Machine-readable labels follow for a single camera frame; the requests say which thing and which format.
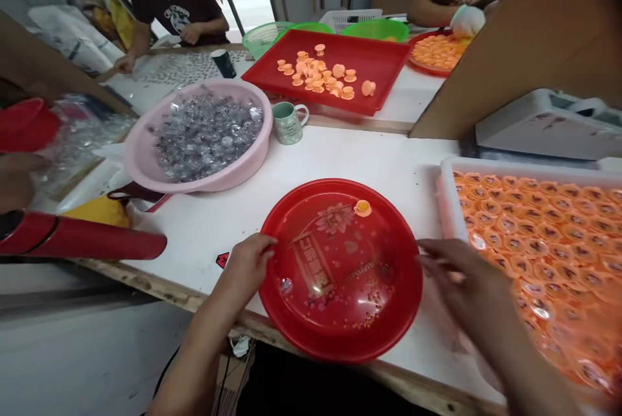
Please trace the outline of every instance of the white table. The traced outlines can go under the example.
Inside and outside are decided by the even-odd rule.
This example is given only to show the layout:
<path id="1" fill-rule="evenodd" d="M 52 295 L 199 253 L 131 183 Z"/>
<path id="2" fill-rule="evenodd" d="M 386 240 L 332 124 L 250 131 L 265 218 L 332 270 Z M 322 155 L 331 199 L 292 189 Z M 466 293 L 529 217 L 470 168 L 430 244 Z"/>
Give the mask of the white table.
<path id="1" fill-rule="evenodd" d="M 112 87 L 118 94 L 130 102 L 134 111 L 139 115 L 147 112 L 162 97 L 175 88 L 175 86 L 170 84 L 153 84 L 134 80 L 134 77 L 138 76 L 138 72 L 141 69 L 155 67 L 157 57 L 158 55 L 140 58 L 134 75 L 124 76 L 117 74 L 103 83 Z M 254 62 L 246 60 L 235 62 L 234 67 L 238 77 L 248 71 L 253 64 Z M 376 112 L 373 117 L 364 117 L 357 113 L 349 113 L 322 105 L 312 106 L 311 110 L 312 113 L 326 117 L 359 119 L 362 128 L 365 128 L 365 123 L 385 122 L 386 124 L 402 123 L 401 129 L 409 130 L 428 107 L 443 82 L 443 78 L 424 75 L 408 66 L 404 66 L 387 97 L 384 107 Z"/>
<path id="2" fill-rule="evenodd" d="M 179 194 L 139 229 L 164 233 L 168 246 L 155 260 L 125 264 L 209 294 L 222 270 L 216 256 L 259 231 L 272 207 L 296 186 L 319 178 L 347 178 L 385 196 L 402 213 L 415 238 L 441 237 L 435 178 L 439 163 L 458 153 L 457 143 L 406 139 L 402 135 L 310 126 L 293 146 L 270 144 L 260 170 L 237 188 L 217 193 Z M 248 309 L 266 315 L 259 297 Z M 474 360 L 454 352 L 454 328 L 429 280 L 414 324 L 381 360 L 470 393 L 503 403 L 480 376 Z"/>

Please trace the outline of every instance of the red plastic plate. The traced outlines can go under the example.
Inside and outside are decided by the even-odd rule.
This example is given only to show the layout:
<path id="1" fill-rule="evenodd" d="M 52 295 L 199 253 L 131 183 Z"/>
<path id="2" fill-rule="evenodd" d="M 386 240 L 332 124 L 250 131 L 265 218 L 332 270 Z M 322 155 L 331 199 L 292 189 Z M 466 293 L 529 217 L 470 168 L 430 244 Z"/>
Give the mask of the red plastic plate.
<path id="1" fill-rule="evenodd" d="M 354 212 L 359 200 L 370 203 L 371 215 Z M 406 333 L 421 301 L 419 249 L 379 193 L 347 179 L 311 181 L 280 200 L 261 232 L 279 243 L 259 295 L 296 347 L 360 363 Z"/>
<path id="2" fill-rule="evenodd" d="M 452 33 L 451 30 L 435 30 L 434 32 L 426 32 L 425 34 L 420 34 L 416 37 L 412 37 L 412 39 L 410 39 L 408 43 L 412 45 L 414 48 L 415 44 L 418 41 L 423 40 L 424 38 L 438 36 L 438 35 L 448 36 L 448 35 L 451 35 L 451 33 Z M 412 57 L 412 54 L 408 54 L 408 65 L 416 69 L 418 72 L 424 73 L 430 76 L 449 77 L 449 75 L 453 71 L 453 69 L 442 69 L 442 68 L 437 68 L 434 66 L 426 65 L 425 63 L 418 62 L 416 61 L 416 59 Z"/>
<path id="3" fill-rule="evenodd" d="M 326 49 L 324 56 L 316 59 L 326 62 L 328 68 L 332 69 L 336 64 L 343 64 L 346 69 L 356 70 L 356 81 L 351 84 L 344 83 L 354 88 L 352 100 L 343 100 L 328 91 L 324 93 L 307 91 L 304 85 L 294 87 L 292 77 L 277 71 L 278 60 L 286 60 L 295 67 L 297 53 L 301 50 L 315 58 L 314 47 L 319 43 L 326 45 Z M 373 116 L 384 105 L 393 83 L 410 56 L 410 50 L 412 46 L 408 43 L 290 29 L 242 75 L 242 79 L 261 89 L 287 97 Z M 364 97 L 361 93 L 361 86 L 366 80 L 376 83 L 373 96 Z"/>

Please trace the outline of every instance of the flower print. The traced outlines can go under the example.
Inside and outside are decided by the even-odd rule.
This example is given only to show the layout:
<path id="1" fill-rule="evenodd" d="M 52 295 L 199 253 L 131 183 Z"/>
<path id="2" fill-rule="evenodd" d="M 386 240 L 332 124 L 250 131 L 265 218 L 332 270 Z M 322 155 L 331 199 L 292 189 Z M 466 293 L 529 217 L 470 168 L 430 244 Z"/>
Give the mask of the flower print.
<path id="1" fill-rule="evenodd" d="M 316 222 L 317 230 L 326 231 L 329 235 L 334 235 L 337 231 L 345 233 L 346 227 L 352 223 L 354 218 L 352 206 L 342 203 L 317 214 L 319 215 L 319 220 Z"/>

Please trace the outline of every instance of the cardboard box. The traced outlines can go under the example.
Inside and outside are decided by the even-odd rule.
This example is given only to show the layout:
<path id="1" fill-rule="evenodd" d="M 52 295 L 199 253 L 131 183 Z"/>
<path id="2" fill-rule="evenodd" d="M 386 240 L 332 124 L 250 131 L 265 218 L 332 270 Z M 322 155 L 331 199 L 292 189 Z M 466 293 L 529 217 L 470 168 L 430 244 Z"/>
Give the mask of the cardboard box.
<path id="1" fill-rule="evenodd" d="M 409 136 L 460 139 L 539 87 L 622 108 L 620 13 L 615 0 L 503 0 Z"/>

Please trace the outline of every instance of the tabletop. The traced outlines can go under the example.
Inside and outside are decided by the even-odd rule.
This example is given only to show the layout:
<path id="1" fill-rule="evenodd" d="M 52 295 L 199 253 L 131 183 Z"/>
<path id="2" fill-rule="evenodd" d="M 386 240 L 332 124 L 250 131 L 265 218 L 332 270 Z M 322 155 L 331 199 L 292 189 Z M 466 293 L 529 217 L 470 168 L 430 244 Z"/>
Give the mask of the tabletop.
<path id="1" fill-rule="evenodd" d="M 217 256 L 259 231 L 279 199 L 307 181 L 346 178 L 366 184 L 402 213 L 415 238 L 441 237 L 435 180 L 440 162 L 457 154 L 454 141 L 307 126 L 303 139 L 293 146 L 280 145 L 273 139 L 263 166 L 242 185 L 217 193 L 177 194 L 154 214 L 146 214 L 136 228 L 164 233 L 168 238 L 166 250 L 157 259 L 83 263 L 196 310 L 222 272 Z M 246 312 L 242 330 L 290 349 L 270 325 L 257 295 Z M 471 414 L 475 407 L 502 413 L 503 395 L 484 381 L 470 355 L 455 350 L 455 332 L 433 284 L 425 279 L 414 323 L 395 347 L 372 363 L 371 369 L 391 388 L 440 414 L 456 414 L 447 405 L 454 410 L 464 407 L 462 414 Z M 422 392 L 420 383 L 415 385 L 410 379 L 435 390 Z"/>
<path id="2" fill-rule="evenodd" d="M 158 100 L 180 84 L 203 78 L 220 77 L 209 58 L 208 47 L 201 49 L 165 49 L 138 59 L 131 75 L 105 75 L 100 80 L 125 98 L 142 115 Z M 238 77 L 255 62 L 246 59 L 241 45 L 229 45 L 229 53 Z M 419 73 L 405 65 L 398 75 L 384 107 L 373 117 L 320 104 L 306 104 L 311 123 L 321 126 L 349 127 L 407 134 L 428 107 L 444 78 Z"/>
<path id="3" fill-rule="evenodd" d="M 238 46 L 229 49 L 238 75 L 243 74 L 253 63 Z M 139 60 L 132 76 L 115 75 L 104 83 L 143 114 L 174 90 L 178 80 L 184 82 L 189 65 L 210 77 L 208 65 L 196 67 L 205 62 L 196 54 L 200 51 L 193 56 L 177 51 L 147 56 Z M 439 238 L 435 179 L 440 162 L 458 154 L 457 143 L 406 139 L 400 134 L 410 131 L 442 83 L 441 78 L 405 66 L 385 106 L 374 117 L 310 104 L 315 120 L 310 119 L 311 126 L 304 128 L 302 141 L 283 146 L 272 138 L 265 163 L 250 180 L 218 193 L 177 194 L 156 213 L 144 216 L 137 229 L 168 237 L 160 257 L 77 262 L 195 312 L 222 272 L 217 256 L 259 231 L 271 208 L 287 192 L 319 178 L 366 184 L 395 205 L 415 238 Z M 257 295 L 236 330 L 298 352 L 274 329 Z M 505 414 L 503 395 L 484 381 L 471 356 L 457 351 L 455 325 L 427 279 L 419 312 L 406 335 L 364 370 L 409 401 L 441 415 Z"/>

